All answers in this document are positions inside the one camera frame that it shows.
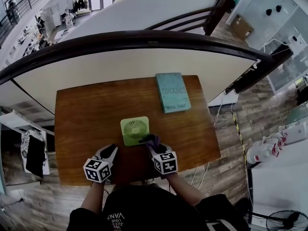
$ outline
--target desk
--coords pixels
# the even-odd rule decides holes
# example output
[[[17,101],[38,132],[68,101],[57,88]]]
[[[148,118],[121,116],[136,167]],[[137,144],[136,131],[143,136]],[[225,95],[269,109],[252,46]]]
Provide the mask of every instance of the desk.
[[[192,108],[164,114],[154,77],[119,80],[57,91],[55,149],[60,182],[89,185],[83,171],[88,158],[117,144],[113,183],[157,177],[144,145],[126,147],[120,121],[147,116],[150,132],[177,153],[179,171],[220,157],[218,142],[198,76],[183,76]]]

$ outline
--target green fan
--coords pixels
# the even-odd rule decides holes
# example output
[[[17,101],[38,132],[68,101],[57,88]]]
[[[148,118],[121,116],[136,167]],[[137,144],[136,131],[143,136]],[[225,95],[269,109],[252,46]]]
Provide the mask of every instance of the green fan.
[[[121,129],[126,146],[142,144],[139,141],[150,133],[149,118],[141,116],[123,119],[121,121]]]

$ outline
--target teal book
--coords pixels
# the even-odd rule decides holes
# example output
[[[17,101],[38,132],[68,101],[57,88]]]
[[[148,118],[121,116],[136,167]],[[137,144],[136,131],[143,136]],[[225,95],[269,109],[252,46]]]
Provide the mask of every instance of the teal book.
[[[156,74],[156,82],[164,113],[191,108],[188,93],[180,73]]]

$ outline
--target person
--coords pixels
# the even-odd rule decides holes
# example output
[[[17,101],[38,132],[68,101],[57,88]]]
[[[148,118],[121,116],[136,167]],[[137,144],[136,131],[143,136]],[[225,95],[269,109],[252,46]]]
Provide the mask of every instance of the person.
[[[67,230],[246,231],[243,216],[225,195],[205,198],[177,173],[164,175],[176,195],[157,187],[130,185],[110,193],[102,211],[104,182],[94,182]]]

